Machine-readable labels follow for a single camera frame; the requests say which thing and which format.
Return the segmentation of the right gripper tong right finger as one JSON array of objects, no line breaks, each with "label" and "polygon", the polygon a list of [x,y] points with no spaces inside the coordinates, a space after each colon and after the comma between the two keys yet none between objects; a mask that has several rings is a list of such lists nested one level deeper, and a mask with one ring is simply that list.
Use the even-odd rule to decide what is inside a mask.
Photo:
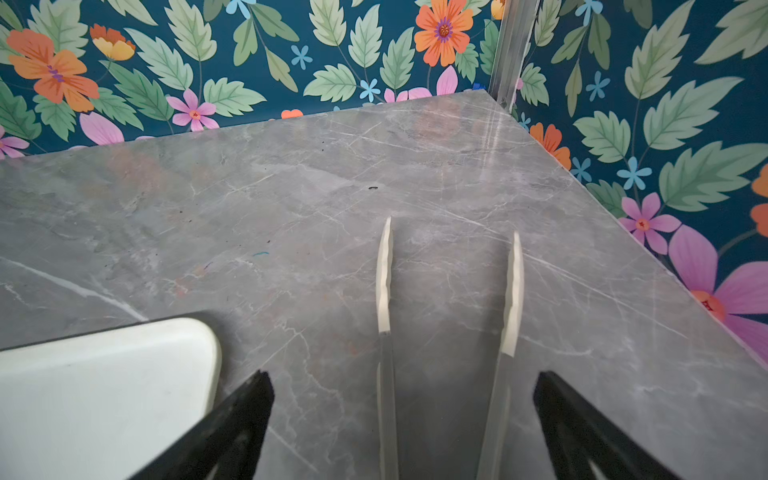
[{"label": "right gripper tong right finger", "polygon": [[513,234],[505,289],[504,328],[479,458],[477,479],[499,479],[512,395],[511,373],[522,322],[524,259],[520,234]]}]

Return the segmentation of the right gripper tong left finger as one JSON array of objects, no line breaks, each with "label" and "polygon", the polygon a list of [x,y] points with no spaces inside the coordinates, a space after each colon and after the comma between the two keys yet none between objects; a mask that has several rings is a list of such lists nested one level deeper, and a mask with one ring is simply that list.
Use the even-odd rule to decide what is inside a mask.
[{"label": "right gripper tong left finger", "polygon": [[398,479],[395,367],[390,319],[393,238],[392,218],[385,221],[376,262],[376,316],[380,359],[377,367],[377,407],[380,443],[380,478]]}]

